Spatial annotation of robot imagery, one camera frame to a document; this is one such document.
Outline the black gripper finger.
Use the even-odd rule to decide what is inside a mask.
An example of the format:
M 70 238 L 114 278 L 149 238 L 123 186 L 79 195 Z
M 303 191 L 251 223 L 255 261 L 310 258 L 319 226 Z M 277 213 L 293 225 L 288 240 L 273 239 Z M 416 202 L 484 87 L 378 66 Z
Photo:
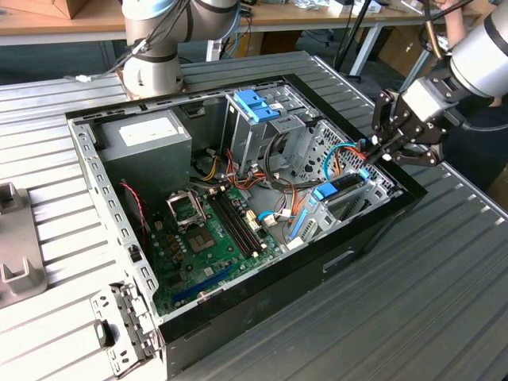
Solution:
M 382 142 L 371 139 L 368 149 L 368 163 L 393 162 L 398 166 L 435 167 L 442 161 L 441 147 L 418 147 L 415 144 L 401 144 L 398 140 Z
M 399 93 L 393 90 L 381 90 L 375 100 L 371 130 L 373 135 L 366 145 L 366 162 L 375 162 L 388 155 L 391 160 L 403 147 L 400 127 L 409 119 L 410 114 L 400 113 L 397 109 Z

